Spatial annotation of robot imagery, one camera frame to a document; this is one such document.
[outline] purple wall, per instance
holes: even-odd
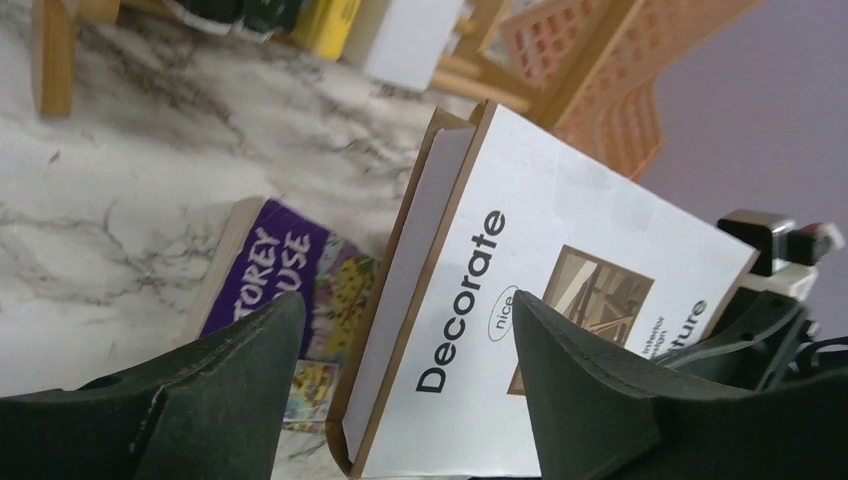
[[[848,232],[848,1],[767,0],[666,70],[658,97],[646,187],[710,222],[754,208]],[[848,335],[848,249],[820,272],[812,318]]]

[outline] orange basket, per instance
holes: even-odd
[[[545,0],[501,23],[512,67],[544,87],[602,0]],[[554,133],[630,178],[657,156],[662,132],[655,78],[761,0],[646,0]]]

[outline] white marble countertop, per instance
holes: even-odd
[[[125,15],[81,27],[74,113],[42,121],[29,45],[29,2],[0,2],[2,396],[167,351],[246,196],[282,197],[380,254],[433,102],[448,101]],[[284,433],[274,478],[343,475],[322,437]]]

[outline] white book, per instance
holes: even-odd
[[[330,410],[352,477],[539,476],[512,295],[650,358],[708,335],[756,259],[504,107],[476,128],[445,117]]]

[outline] wooden leg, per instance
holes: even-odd
[[[76,22],[61,0],[33,0],[32,93],[39,115],[71,113],[76,33]]]

